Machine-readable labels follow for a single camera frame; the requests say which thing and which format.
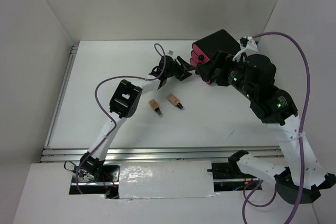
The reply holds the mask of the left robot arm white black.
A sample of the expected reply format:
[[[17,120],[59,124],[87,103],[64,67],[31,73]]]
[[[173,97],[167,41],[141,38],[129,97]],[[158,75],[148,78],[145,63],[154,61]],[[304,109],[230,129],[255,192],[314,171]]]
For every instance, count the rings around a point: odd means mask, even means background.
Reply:
[[[187,63],[180,56],[176,59],[163,56],[159,65],[155,66],[145,78],[118,76],[99,83],[98,88],[107,81],[121,80],[109,102],[109,111],[103,110],[108,121],[94,144],[81,157],[79,166],[74,171],[76,176],[83,174],[90,181],[98,181],[103,175],[102,167],[112,141],[122,124],[135,114],[141,96],[163,87],[168,78],[174,77],[183,81],[190,77],[194,70],[195,66]]]

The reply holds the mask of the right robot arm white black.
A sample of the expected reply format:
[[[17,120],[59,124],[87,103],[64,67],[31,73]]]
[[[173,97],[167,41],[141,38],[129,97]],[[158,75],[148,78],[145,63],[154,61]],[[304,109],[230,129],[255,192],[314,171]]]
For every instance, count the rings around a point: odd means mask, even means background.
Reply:
[[[321,167],[300,131],[303,118],[292,97],[274,85],[276,66],[267,56],[252,54],[236,61],[223,51],[212,57],[192,52],[190,62],[203,81],[232,86],[249,100],[251,110],[272,132],[288,164],[273,165],[240,150],[228,159],[228,171],[233,177],[254,175],[274,185],[278,195],[291,205],[297,196],[301,204],[313,203],[321,190],[335,185],[335,175]]]

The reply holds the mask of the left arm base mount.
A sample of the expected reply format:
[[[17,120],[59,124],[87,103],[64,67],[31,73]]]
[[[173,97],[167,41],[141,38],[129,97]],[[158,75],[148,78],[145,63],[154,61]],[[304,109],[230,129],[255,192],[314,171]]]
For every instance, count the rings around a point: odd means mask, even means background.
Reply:
[[[72,173],[69,194],[80,195],[80,188],[83,194],[101,194],[106,199],[119,198],[119,174],[120,166],[107,165],[102,167],[102,171],[98,172],[98,176],[89,174],[81,169],[76,179],[77,166],[72,161],[64,162],[64,169]]]

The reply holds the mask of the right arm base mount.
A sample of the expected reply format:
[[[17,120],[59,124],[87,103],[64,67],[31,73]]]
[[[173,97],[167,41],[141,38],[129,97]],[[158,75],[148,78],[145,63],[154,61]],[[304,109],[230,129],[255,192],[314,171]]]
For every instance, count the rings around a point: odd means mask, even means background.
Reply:
[[[207,171],[212,174],[214,192],[242,191],[245,186],[252,190],[259,182],[253,175],[233,173],[229,163],[211,163]]]

